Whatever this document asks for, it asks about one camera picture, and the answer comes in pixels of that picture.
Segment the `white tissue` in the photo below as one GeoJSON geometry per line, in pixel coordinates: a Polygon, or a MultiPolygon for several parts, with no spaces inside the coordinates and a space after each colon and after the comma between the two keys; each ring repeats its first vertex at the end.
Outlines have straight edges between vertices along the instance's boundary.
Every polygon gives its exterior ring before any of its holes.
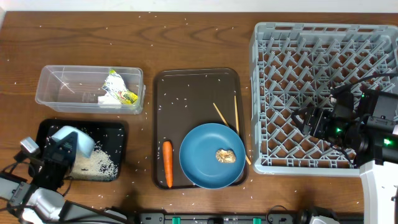
{"type": "Polygon", "coordinates": [[[121,102],[111,96],[109,93],[106,93],[103,96],[98,97],[98,104],[100,107],[110,108],[110,107],[120,107],[121,102]]]}

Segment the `black waste bin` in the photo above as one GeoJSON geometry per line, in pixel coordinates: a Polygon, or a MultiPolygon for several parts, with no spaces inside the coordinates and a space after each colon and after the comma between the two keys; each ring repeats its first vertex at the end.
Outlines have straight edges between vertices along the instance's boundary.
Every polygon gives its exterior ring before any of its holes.
{"type": "Polygon", "coordinates": [[[110,155],[111,160],[118,167],[118,174],[114,180],[119,177],[127,136],[122,123],[46,119],[39,125],[36,143],[42,149],[48,148],[50,146],[50,136],[64,126],[77,128],[89,135],[95,143],[101,143],[103,145],[102,150],[110,155]]]}

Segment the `wooden chopstick left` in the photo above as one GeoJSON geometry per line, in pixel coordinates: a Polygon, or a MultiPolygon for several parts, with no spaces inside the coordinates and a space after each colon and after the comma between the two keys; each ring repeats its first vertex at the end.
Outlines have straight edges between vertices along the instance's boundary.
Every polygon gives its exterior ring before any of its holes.
{"type": "Polygon", "coordinates": [[[217,111],[219,117],[221,118],[222,122],[224,123],[225,126],[229,127],[229,124],[227,123],[227,121],[225,120],[224,116],[222,115],[221,111],[218,109],[217,105],[215,103],[213,103],[213,106],[215,108],[215,110],[217,111]]]}

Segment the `brown serving tray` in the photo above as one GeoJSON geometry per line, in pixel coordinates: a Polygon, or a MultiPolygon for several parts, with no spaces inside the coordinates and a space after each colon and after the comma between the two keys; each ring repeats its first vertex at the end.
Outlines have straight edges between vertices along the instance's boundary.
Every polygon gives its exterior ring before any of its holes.
{"type": "Polygon", "coordinates": [[[162,145],[173,146],[173,189],[193,189],[195,184],[183,173],[179,161],[184,137],[195,127],[206,123],[223,124],[213,103],[229,127],[236,131],[234,95],[237,97],[240,138],[244,139],[244,115],[240,79],[232,68],[203,68],[160,72],[154,80],[154,153],[152,179],[167,190],[162,145]]]}

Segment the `yellow snack wrapper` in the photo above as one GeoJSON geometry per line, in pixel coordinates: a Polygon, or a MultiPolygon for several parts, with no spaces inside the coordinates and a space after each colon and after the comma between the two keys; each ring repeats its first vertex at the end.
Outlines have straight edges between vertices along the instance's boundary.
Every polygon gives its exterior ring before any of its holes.
{"type": "Polygon", "coordinates": [[[132,105],[138,100],[138,96],[126,87],[123,78],[113,69],[109,71],[102,89],[124,105],[132,105]]]}

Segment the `crumpled gold foil ball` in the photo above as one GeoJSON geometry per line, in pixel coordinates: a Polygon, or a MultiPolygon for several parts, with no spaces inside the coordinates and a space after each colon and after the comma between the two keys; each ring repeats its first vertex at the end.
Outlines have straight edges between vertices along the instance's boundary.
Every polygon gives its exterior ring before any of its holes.
{"type": "Polygon", "coordinates": [[[235,163],[236,155],[232,150],[219,149],[216,152],[216,159],[220,163],[235,163]]]}

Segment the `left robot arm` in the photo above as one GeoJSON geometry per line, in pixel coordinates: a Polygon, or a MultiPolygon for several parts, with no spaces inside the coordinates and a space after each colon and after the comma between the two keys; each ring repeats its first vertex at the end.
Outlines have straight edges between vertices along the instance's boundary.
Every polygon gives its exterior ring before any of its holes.
{"type": "Polygon", "coordinates": [[[65,200],[58,189],[67,179],[79,151],[91,152],[94,141],[72,129],[42,151],[30,137],[21,141],[15,163],[1,171],[1,199],[21,223],[129,223],[127,216],[113,210],[96,210],[65,200]]]}

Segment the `clear plastic bin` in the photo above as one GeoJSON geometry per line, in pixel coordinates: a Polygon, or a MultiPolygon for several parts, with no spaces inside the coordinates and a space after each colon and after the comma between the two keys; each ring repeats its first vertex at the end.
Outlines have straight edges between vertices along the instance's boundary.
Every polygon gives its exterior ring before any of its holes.
{"type": "Polygon", "coordinates": [[[40,74],[35,100],[64,113],[139,114],[143,110],[146,86],[140,68],[87,65],[47,65],[40,74]],[[110,72],[121,76],[126,88],[138,99],[131,105],[100,103],[110,72]]]}

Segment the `dark blue plate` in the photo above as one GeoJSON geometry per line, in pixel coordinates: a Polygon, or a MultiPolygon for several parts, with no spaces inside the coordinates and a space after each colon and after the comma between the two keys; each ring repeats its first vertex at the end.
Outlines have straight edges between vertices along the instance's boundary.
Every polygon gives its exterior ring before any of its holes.
{"type": "Polygon", "coordinates": [[[222,189],[239,179],[246,165],[246,149],[239,135],[218,123],[201,124],[183,139],[179,152],[180,166],[185,176],[196,186],[222,189]],[[232,151],[233,163],[216,158],[220,150],[232,151]]]}

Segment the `grey dishwasher rack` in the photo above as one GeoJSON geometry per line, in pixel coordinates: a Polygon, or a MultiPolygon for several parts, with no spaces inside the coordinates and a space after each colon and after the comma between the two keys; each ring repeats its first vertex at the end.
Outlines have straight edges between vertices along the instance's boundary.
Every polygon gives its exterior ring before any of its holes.
{"type": "Polygon", "coordinates": [[[352,84],[397,92],[397,27],[361,24],[256,24],[249,46],[252,167],[258,174],[358,177],[352,149],[342,154],[304,135],[291,114],[332,110],[330,92],[352,84]]]}

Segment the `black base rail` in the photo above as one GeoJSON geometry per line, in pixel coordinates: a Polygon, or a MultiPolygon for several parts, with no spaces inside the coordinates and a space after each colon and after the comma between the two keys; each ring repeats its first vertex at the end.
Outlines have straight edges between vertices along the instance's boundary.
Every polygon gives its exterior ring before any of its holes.
{"type": "Polygon", "coordinates": [[[362,215],[338,216],[333,210],[309,207],[290,212],[281,205],[275,205],[266,213],[167,213],[165,211],[137,214],[137,224],[364,224],[362,215]]]}

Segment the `light blue rice bowl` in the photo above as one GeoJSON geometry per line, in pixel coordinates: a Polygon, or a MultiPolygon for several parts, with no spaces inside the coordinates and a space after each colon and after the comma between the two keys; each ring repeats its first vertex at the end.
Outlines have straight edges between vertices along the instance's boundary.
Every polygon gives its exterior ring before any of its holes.
{"type": "Polygon", "coordinates": [[[93,152],[95,147],[95,142],[91,137],[89,137],[89,135],[87,135],[83,131],[80,131],[79,129],[72,126],[64,126],[59,129],[55,134],[53,134],[51,138],[55,142],[58,142],[73,132],[77,133],[77,151],[80,152],[84,157],[90,158],[91,153],[93,152]]]}

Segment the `orange carrot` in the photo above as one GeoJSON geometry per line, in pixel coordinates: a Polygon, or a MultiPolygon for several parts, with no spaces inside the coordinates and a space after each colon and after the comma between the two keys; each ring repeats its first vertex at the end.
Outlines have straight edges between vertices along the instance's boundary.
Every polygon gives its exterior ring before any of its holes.
{"type": "Polygon", "coordinates": [[[162,145],[162,154],[164,160],[165,179],[168,188],[173,186],[173,148],[170,141],[165,141],[162,145]]]}

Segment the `wooden chopstick right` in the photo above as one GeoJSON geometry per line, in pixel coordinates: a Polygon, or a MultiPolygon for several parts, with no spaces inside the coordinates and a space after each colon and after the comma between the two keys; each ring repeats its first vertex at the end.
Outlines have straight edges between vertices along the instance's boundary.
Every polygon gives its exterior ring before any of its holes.
{"type": "MultiPolygon", "coordinates": [[[[236,132],[237,135],[240,137],[240,132],[239,132],[239,114],[238,114],[238,104],[237,104],[237,97],[234,95],[234,113],[235,113],[235,122],[236,122],[236,132]]],[[[245,153],[246,156],[246,162],[250,166],[251,161],[249,160],[247,154],[245,153]]]]}

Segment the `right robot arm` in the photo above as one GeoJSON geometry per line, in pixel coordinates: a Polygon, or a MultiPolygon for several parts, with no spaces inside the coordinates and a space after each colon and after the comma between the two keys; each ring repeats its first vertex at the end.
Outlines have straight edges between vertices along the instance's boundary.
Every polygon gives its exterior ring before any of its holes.
{"type": "Polygon", "coordinates": [[[359,105],[349,90],[333,90],[333,109],[307,107],[292,112],[304,135],[326,141],[359,168],[365,223],[397,223],[397,95],[364,90],[359,105]]]}

